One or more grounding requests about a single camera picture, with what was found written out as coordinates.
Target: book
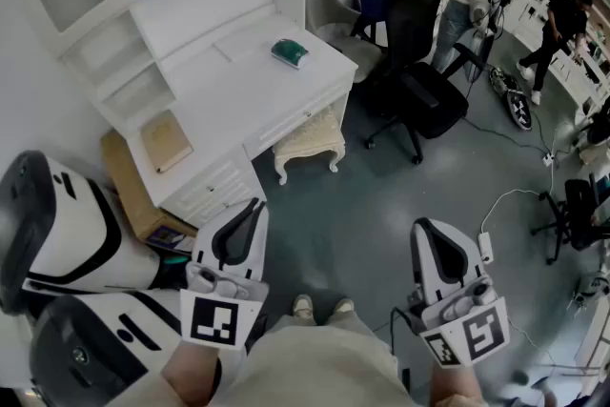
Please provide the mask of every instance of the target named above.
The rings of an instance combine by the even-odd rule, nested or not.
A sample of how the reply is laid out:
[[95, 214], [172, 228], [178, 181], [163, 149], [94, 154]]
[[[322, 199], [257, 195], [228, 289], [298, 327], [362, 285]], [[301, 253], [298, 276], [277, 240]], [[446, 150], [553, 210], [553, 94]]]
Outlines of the book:
[[193, 152], [193, 147], [172, 111], [147, 122], [141, 131], [144, 148], [158, 173], [169, 170]]

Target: green object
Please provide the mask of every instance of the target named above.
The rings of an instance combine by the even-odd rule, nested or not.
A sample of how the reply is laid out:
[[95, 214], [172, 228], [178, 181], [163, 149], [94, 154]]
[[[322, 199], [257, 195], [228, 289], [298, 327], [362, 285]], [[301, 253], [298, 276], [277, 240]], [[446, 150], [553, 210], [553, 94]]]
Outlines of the green object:
[[271, 54], [293, 68], [299, 69], [309, 59], [309, 52], [292, 39], [280, 39], [271, 48]]
[[163, 263], [166, 265], [177, 265], [180, 263], [184, 263], [185, 261], [189, 261], [188, 256], [170, 256], [163, 260]]

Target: upholstered stool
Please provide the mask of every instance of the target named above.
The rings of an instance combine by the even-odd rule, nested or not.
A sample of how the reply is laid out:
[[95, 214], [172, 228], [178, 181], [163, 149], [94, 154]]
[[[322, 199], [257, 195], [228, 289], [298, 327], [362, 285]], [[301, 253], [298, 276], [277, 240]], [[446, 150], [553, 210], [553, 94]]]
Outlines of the upholstered stool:
[[330, 107], [314, 115], [309, 121], [275, 143], [274, 162], [275, 171], [279, 174], [279, 184], [284, 185], [288, 180], [284, 165], [289, 159], [313, 156], [327, 151], [335, 152], [329, 168], [331, 172], [336, 173], [336, 164], [345, 156], [345, 140]]

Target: jeans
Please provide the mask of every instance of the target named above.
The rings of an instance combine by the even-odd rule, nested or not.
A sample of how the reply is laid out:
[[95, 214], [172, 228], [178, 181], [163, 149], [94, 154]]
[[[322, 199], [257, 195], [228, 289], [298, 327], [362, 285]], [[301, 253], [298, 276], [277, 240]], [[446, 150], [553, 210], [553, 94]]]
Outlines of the jeans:
[[522, 60], [519, 60], [519, 64], [523, 67], [529, 67], [538, 63], [536, 68], [536, 77], [534, 81], [534, 88], [532, 90], [540, 92], [542, 85], [544, 84], [544, 75], [549, 69], [553, 55], [561, 48], [561, 41], [558, 43], [553, 37], [552, 30], [547, 29], [545, 26], [542, 30], [542, 46], [537, 51], [534, 51], [529, 56], [526, 56]]
[[[284, 315], [280, 318], [275, 326], [269, 330], [267, 334], [276, 333], [280, 329], [289, 326], [309, 326], [314, 327], [317, 324], [313, 319], [303, 319], [300, 317], [294, 317], [293, 315]], [[358, 333], [363, 336], [376, 337], [375, 333], [371, 331], [365, 324], [360, 320], [355, 312], [342, 312], [333, 314], [329, 317], [326, 322], [327, 326], [336, 327], [345, 331], [351, 331], [352, 333]]]
[[458, 39], [473, 27], [470, 22], [470, 6], [457, 0], [449, 0], [438, 25], [437, 50], [431, 66], [443, 73], [454, 57], [453, 48]]

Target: white sneaker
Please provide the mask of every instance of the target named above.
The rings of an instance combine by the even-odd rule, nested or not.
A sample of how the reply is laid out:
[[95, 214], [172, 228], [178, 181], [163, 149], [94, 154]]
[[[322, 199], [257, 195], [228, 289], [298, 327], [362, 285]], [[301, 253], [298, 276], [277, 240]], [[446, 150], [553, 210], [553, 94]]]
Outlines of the white sneaker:
[[540, 92], [539, 91], [532, 91], [532, 103], [537, 106], [540, 105]]
[[335, 305], [333, 314], [343, 314], [345, 312], [353, 312], [356, 310], [354, 302], [350, 298], [341, 298]]
[[517, 70], [523, 80], [527, 82], [531, 81], [532, 78], [534, 78], [534, 71], [530, 67], [524, 67], [523, 65], [521, 65], [519, 61], [517, 62]]
[[314, 303], [308, 295], [299, 295], [293, 302], [293, 316], [299, 319], [314, 318]]

